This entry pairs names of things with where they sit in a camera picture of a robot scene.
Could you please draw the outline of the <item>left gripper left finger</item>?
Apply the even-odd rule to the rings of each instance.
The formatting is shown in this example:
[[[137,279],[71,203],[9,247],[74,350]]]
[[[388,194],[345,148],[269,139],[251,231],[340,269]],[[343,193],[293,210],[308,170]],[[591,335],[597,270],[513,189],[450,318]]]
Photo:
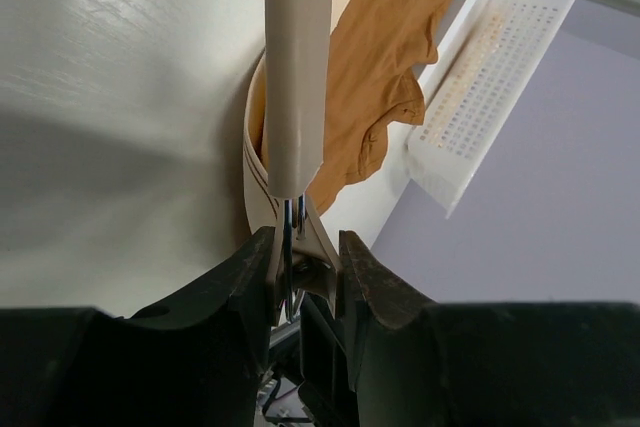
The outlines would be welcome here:
[[[250,426],[266,368],[259,229],[223,263],[129,318],[91,307],[1,313],[5,426]]]

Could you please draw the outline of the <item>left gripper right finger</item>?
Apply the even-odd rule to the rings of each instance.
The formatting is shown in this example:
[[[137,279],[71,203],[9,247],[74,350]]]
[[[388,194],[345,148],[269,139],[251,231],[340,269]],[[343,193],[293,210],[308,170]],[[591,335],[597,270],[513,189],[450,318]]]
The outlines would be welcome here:
[[[339,237],[348,378],[363,426],[635,426],[639,308],[438,303]]]

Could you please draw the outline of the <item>brown underwear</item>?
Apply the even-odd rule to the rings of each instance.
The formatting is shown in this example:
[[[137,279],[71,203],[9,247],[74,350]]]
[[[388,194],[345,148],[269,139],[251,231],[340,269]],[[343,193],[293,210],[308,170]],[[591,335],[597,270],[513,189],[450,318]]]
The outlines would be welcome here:
[[[328,234],[373,242],[408,178],[400,138],[421,124],[421,67],[444,61],[441,38],[462,0],[333,0],[324,162],[309,187]]]

